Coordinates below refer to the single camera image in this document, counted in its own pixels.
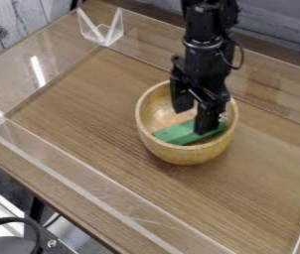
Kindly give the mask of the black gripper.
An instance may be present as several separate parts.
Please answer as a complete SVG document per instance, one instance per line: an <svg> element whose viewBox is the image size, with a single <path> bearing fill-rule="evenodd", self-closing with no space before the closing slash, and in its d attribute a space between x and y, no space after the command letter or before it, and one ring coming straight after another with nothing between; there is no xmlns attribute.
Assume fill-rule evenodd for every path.
<svg viewBox="0 0 300 254"><path fill-rule="evenodd" d="M170 93L177 114L190 110L194 100L199 104L194 132L205 135L220 126L220 117L229 102L225 79L232 69L232 41L182 41L185 54L172 57Z"/></svg>

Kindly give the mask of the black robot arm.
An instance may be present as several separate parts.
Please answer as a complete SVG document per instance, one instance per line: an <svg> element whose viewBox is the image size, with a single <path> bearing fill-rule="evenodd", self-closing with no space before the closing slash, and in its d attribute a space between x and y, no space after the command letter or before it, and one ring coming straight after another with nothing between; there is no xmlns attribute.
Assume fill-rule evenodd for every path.
<svg viewBox="0 0 300 254"><path fill-rule="evenodd" d="M235 47L244 49L232 35L237 24L237 0L181 0L186 30L182 38L185 54L172 57L172 105L182 113L199 103L194 132L215 131L225 114L231 95L225 79L233 69Z"/></svg>

